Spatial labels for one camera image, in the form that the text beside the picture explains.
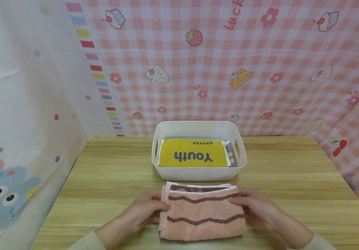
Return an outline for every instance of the brown wavy stripe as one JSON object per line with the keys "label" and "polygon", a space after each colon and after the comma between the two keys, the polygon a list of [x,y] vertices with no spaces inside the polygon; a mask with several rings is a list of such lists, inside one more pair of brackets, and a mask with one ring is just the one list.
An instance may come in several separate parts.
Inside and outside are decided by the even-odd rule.
{"label": "brown wavy stripe", "polygon": [[178,197],[174,197],[174,196],[168,196],[169,200],[186,200],[187,202],[196,204],[196,203],[200,203],[200,202],[204,202],[204,201],[208,201],[208,200],[212,200],[212,201],[219,201],[219,200],[226,200],[229,197],[237,197],[239,195],[239,193],[234,193],[234,194],[229,194],[229,195],[225,195],[223,197],[204,197],[198,200],[192,200],[189,197],[186,196],[178,196]]}
{"label": "brown wavy stripe", "polygon": [[222,190],[222,189],[227,189],[228,187],[187,187],[187,186],[178,186],[178,185],[171,185],[170,190],[179,190],[179,189],[184,189],[185,191],[188,192],[194,192],[194,193],[198,193],[198,192],[211,192],[211,191],[217,191],[217,190]]}
{"label": "brown wavy stripe", "polygon": [[245,214],[236,214],[234,216],[229,217],[228,219],[206,218],[206,219],[201,219],[201,220],[191,220],[191,219],[183,218],[183,217],[172,218],[170,216],[167,216],[167,221],[172,222],[172,223],[177,223],[177,222],[183,221],[185,223],[192,224],[193,226],[197,226],[197,225],[200,225],[200,224],[203,224],[206,222],[228,224],[236,219],[244,219],[244,218],[245,218]]}

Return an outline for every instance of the folded towel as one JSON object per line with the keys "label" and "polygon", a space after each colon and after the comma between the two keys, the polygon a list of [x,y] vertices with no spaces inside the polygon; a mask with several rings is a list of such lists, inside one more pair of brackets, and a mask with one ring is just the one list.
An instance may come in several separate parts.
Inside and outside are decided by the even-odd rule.
{"label": "folded towel", "polygon": [[160,238],[179,241],[235,237],[246,231],[242,206],[229,202],[239,190],[230,184],[193,186],[167,182],[161,201],[171,205],[160,213]]}
{"label": "folded towel", "polygon": [[206,139],[162,139],[158,166],[162,168],[229,167],[225,145],[229,142]]}

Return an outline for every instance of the pink towel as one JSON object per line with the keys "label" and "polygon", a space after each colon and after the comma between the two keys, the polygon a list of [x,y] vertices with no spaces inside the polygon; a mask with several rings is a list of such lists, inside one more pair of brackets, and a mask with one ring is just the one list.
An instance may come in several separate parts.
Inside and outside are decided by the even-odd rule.
{"label": "pink towel", "polygon": [[246,231],[242,206],[229,202],[236,186],[193,186],[167,182],[161,201],[171,205],[160,214],[160,238],[179,241],[210,240],[242,235]]}

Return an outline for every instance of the pink gingham backdrop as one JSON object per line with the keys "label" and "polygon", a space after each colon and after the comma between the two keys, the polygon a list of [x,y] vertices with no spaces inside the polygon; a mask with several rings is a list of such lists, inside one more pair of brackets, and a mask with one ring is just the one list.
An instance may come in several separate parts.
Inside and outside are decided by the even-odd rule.
{"label": "pink gingham backdrop", "polygon": [[[235,115],[243,136],[312,136],[359,197],[359,0],[84,0],[83,7],[109,73],[122,79],[112,85],[132,136],[152,136],[164,120]],[[124,16],[122,29],[103,20],[112,9]],[[337,21],[320,31],[314,21],[334,11]],[[187,42],[190,30],[201,32],[200,45]],[[169,82],[151,84],[146,72],[156,64]],[[329,64],[329,79],[311,87]],[[230,77],[241,68],[251,76],[234,89]],[[322,127],[306,132],[317,119]],[[336,157],[333,139],[348,142]]]}

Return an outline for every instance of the wooden table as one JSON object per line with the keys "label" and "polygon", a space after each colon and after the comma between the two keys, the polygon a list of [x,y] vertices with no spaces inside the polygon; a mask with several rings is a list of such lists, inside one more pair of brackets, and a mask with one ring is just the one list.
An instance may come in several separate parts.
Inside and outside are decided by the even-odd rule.
{"label": "wooden table", "polygon": [[[319,145],[306,136],[243,137],[246,167],[231,184],[261,189],[337,249],[359,249],[359,200]],[[85,146],[32,250],[65,250],[120,214],[141,191],[165,183],[151,163],[150,137],[93,137]],[[200,182],[200,184],[223,182]],[[243,237],[195,243],[159,239],[148,225],[121,249],[283,249],[277,237],[253,230]]]}

